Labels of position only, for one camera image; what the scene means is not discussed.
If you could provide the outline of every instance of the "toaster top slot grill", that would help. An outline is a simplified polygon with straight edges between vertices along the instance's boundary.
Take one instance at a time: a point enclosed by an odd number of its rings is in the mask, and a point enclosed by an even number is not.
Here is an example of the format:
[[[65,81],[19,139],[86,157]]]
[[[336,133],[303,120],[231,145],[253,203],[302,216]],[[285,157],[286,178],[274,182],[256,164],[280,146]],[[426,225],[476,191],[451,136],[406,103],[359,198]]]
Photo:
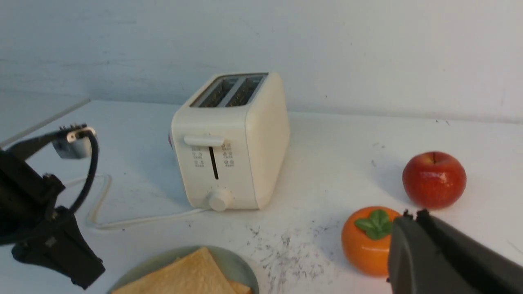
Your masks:
[[[246,105],[255,97],[266,76],[264,73],[219,77],[190,106],[215,108]]]

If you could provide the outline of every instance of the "toaster knob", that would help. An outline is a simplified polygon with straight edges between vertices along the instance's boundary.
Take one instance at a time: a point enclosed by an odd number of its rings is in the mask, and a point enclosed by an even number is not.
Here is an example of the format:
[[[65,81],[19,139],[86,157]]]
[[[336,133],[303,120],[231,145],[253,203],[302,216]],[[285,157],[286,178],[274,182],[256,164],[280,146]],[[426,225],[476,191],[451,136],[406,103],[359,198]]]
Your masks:
[[[224,211],[231,204],[231,192],[227,190],[215,190],[211,192],[209,206],[216,211]]]

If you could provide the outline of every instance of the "white wall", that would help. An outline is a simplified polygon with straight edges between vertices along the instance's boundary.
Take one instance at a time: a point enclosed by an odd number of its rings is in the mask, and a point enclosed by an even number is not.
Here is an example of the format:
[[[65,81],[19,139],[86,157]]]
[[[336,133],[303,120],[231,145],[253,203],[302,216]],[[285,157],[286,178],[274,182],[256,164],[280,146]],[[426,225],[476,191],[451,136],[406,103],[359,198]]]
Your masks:
[[[0,4],[0,89],[181,103],[272,70],[291,110],[523,121],[523,1]]]

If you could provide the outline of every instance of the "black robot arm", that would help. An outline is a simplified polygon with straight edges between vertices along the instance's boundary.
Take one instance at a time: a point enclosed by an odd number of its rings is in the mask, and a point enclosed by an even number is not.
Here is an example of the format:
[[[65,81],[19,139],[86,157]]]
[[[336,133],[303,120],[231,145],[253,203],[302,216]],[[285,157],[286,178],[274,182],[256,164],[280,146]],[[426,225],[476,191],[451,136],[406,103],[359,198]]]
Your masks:
[[[392,224],[389,281],[394,293],[523,293],[523,267],[427,210]]]
[[[91,156],[84,187],[70,208],[55,207],[65,189],[62,182],[52,174],[40,176],[26,163],[49,143],[63,159]],[[74,217],[93,183],[98,152],[95,131],[86,125],[61,127],[0,149],[0,245],[14,244],[17,261],[60,272],[83,289],[105,271]]]

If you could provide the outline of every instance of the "toaster lever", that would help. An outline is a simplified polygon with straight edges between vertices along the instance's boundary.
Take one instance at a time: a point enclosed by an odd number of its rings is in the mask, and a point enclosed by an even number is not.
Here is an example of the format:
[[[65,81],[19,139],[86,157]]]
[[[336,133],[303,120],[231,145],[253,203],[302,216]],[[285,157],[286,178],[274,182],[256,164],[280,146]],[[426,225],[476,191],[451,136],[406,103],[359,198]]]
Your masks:
[[[185,135],[184,142],[190,146],[220,147],[225,138],[212,135]]]

